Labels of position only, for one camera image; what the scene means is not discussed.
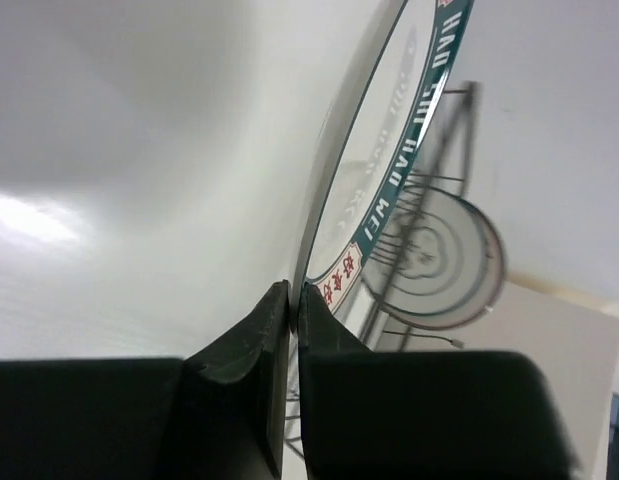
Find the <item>blue rimmed plate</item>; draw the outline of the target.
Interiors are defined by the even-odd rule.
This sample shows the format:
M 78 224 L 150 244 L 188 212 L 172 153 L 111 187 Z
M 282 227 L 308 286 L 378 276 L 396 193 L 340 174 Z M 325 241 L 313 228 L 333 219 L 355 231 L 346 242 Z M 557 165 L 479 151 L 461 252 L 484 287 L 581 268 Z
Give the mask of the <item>blue rimmed plate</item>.
M 415 166 L 460 50 L 471 1 L 383 1 L 323 123 L 290 306 L 314 285 L 348 297 Z

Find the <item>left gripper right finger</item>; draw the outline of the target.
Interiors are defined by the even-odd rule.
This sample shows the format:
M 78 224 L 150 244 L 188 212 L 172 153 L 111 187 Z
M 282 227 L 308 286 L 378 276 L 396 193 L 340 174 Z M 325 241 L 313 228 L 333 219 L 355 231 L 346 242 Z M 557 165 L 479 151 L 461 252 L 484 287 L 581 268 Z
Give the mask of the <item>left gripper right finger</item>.
M 312 479 L 575 479 L 549 385 L 511 351 L 373 352 L 319 290 L 298 309 L 301 438 Z

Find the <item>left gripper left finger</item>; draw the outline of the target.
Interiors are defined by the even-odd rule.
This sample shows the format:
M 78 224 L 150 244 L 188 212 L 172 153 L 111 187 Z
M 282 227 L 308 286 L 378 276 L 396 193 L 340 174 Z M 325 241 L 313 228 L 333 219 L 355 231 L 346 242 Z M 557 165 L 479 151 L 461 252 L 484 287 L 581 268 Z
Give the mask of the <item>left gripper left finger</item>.
M 286 282 L 195 355 L 0 361 L 0 479 L 277 479 Z

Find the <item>grey rimmed white plate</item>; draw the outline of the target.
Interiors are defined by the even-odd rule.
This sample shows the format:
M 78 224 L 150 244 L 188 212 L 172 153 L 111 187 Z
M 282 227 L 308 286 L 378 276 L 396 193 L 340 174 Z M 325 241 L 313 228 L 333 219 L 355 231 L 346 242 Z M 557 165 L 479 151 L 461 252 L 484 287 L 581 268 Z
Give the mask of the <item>grey rimmed white plate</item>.
M 502 236 L 478 207 L 440 189 L 429 193 L 381 310 L 424 330 L 450 330 L 490 312 L 508 259 Z

